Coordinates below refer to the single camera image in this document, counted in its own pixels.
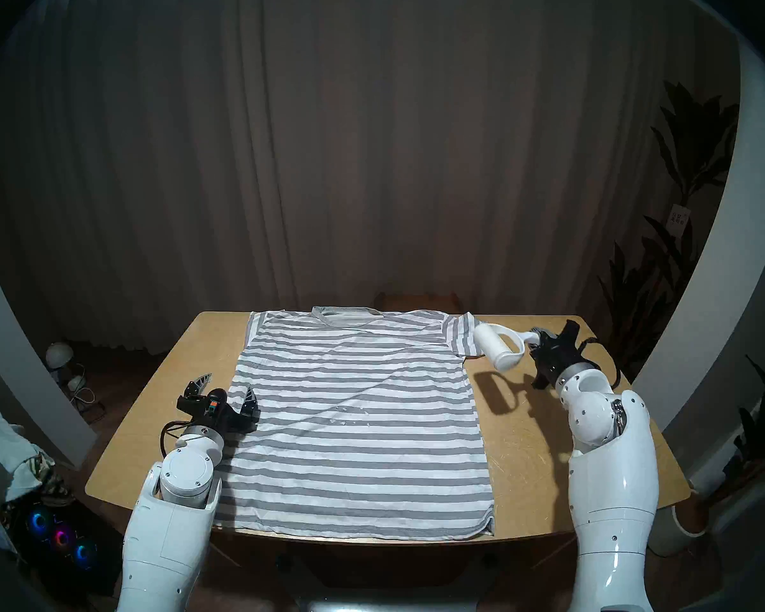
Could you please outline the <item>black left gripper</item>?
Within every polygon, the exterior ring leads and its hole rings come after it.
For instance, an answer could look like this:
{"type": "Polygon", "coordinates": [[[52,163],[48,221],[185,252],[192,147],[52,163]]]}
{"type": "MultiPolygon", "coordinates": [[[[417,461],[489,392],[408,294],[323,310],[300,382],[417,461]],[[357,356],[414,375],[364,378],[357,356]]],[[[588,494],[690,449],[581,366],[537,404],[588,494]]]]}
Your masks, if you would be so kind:
{"type": "Polygon", "coordinates": [[[177,399],[177,409],[190,415],[191,425],[210,428],[222,437],[256,430],[260,409],[254,390],[245,387],[243,403],[236,409],[229,404],[227,391],[211,391],[205,395],[211,377],[212,373],[207,373],[191,380],[185,394],[177,399]]]}

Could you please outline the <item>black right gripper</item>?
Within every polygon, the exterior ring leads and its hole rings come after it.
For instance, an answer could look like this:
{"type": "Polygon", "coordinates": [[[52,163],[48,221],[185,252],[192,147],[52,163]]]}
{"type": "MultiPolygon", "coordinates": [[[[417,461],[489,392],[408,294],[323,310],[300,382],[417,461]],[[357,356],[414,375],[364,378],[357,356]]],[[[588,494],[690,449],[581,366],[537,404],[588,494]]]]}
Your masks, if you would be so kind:
{"type": "Polygon", "coordinates": [[[572,366],[581,370],[596,369],[596,363],[582,355],[582,349],[576,346],[580,325],[575,321],[565,322],[559,334],[547,329],[534,327],[528,335],[528,342],[533,342],[533,361],[536,376],[533,389],[546,389],[549,382],[560,382],[562,374],[572,366]]]}

